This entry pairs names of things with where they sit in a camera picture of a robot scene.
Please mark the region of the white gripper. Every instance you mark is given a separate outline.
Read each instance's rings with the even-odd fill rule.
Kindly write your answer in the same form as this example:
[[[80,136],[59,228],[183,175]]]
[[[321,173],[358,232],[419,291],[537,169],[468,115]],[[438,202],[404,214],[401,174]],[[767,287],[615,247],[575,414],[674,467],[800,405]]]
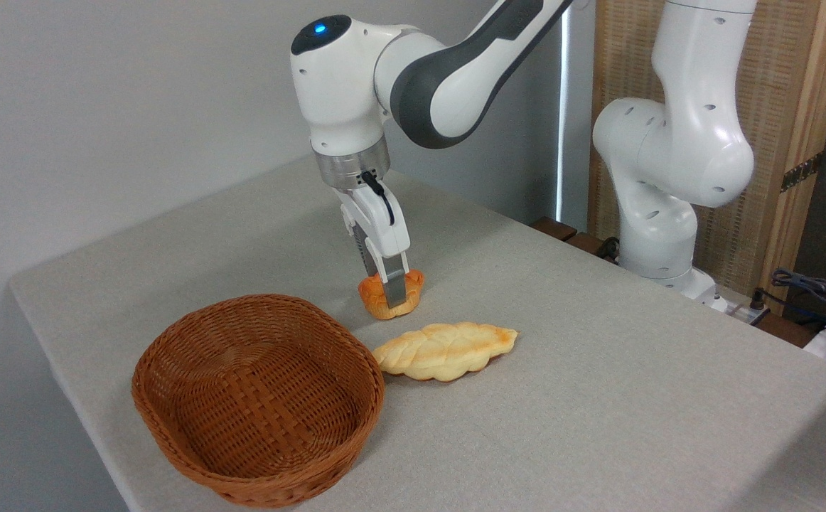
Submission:
[[[382,288],[388,308],[407,301],[406,275],[409,263],[409,231],[399,201],[388,187],[377,194],[371,187],[341,191],[341,211],[348,233],[353,233],[365,271],[382,273]]]

